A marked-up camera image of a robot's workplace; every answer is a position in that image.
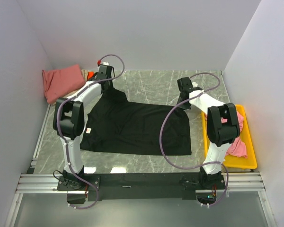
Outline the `black t-shirt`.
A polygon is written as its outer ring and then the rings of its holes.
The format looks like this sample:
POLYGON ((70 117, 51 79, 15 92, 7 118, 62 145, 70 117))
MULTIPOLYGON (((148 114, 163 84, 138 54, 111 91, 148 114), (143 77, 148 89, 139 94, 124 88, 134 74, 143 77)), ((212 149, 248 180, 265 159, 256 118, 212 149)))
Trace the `black t-shirt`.
POLYGON ((129 102, 124 92, 106 91, 88 114, 80 149, 92 152, 160 156, 191 154, 189 118, 167 105, 129 102))

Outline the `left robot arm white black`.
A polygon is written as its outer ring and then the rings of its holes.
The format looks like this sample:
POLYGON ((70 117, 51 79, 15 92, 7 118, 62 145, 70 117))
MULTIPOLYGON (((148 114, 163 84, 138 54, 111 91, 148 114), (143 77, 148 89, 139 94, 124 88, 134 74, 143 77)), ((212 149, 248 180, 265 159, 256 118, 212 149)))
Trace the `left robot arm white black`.
POLYGON ((85 185, 84 165, 80 157, 80 136, 84 131, 84 106, 112 87, 114 67, 107 62, 100 64, 98 72, 73 95, 58 98, 55 107, 53 128, 60 137, 64 169, 59 183, 80 190, 85 185))

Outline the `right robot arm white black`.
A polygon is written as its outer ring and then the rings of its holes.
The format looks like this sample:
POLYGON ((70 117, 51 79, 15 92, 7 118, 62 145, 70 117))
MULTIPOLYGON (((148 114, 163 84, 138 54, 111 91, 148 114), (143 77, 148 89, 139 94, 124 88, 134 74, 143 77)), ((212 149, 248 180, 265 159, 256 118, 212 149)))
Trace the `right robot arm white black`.
POLYGON ((178 103, 191 99, 180 107, 186 110, 194 105, 207 116, 206 133, 210 144, 205 165, 199 170, 198 183, 208 189, 222 180, 221 163, 231 144, 240 136, 236 106, 211 97, 200 87, 194 86, 188 77, 178 79, 177 85, 180 91, 178 103))

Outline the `folded orange t-shirt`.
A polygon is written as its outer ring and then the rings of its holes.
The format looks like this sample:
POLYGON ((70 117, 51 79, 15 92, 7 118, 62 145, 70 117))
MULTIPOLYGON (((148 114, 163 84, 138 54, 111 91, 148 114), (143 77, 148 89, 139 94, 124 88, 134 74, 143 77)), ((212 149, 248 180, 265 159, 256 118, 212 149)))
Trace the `folded orange t-shirt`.
POLYGON ((90 80, 94 75, 93 71, 88 71, 87 80, 90 80))

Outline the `folded beige t-shirt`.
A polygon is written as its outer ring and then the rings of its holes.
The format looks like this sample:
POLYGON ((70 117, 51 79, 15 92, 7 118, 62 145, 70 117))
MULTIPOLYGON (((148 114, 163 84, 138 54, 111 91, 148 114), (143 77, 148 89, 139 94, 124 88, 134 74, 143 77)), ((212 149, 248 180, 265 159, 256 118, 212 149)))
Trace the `folded beige t-shirt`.
MULTIPOLYGON (((81 70, 81 74, 82 74, 82 76, 83 76, 85 82, 87 82, 87 80, 88 80, 88 71, 85 70, 85 69, 82 69, 82 70, 81 70)), ((78 92, 79 90, 80 90, 80 88, 79 88, 79 89, 76 89, 76 90, 74 90, 74 91, 72 91, 72 92, 70 92, 70 93, 68 93, 68 94, 66 94, 65 96, 63 96, 63 98, 68 98, 69 96, 74 95, 74 94, 75 94, 76 92, 78 92)))

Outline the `folded pink t-shirt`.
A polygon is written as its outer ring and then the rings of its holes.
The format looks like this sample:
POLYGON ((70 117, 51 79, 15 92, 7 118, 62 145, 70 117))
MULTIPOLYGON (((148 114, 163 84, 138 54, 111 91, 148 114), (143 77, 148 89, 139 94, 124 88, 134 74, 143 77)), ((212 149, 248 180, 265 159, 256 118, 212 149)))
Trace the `folded pink t-shirt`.
POLYGON ((42 70, 42 76, 44 96, 51 105, 86 83, 78 64, 59 70, 42 70))

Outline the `crumpled pink t-shirt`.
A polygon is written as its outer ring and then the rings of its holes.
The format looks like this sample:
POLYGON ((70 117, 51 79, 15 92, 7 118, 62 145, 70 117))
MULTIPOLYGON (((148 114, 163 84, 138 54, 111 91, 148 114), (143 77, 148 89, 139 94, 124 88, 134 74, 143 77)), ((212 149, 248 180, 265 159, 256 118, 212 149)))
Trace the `crumpled pink t-shirt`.
MULTIPOLYGON (((240 132, 242 132, 244 117, 239 112, 237 112, 237 117, 238 117, 240 132)), ((248 158, 246 144, 241 140, 240 137, 237 137, 234 140, 234 142, 230 145, 230 147, 228 148, 226 152, 226 156, 228 155, 231 155, 234 157, 248 158)))

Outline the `yellow plastic bin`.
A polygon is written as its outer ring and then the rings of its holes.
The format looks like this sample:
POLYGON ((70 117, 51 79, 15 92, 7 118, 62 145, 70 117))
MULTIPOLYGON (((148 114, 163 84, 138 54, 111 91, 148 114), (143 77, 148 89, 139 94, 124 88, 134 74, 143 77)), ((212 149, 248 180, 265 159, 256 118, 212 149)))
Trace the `yellow plastic bin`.
POLYGON ((234 145, 231 145, 223 163, 229 168, 256 169, 257 160, 249 133, 244 106, 236 105, 236 110, 238 112, 240 138, 235 140, 234 145))

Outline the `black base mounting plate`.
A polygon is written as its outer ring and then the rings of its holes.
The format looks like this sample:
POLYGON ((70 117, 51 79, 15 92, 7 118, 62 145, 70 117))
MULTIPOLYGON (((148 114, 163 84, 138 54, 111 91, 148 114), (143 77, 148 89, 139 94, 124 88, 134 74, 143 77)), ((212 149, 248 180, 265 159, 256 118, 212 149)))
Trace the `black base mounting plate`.
POLYGON ((84 182, 72 174, 59 177, 59 192, 83 193, 88 201, 120 199, 181 198, 196 200, 202 190, 223 190, 226 181, 221 173, 215 177, 193 173, 146 173, 146 174, 84 174, 84 182))

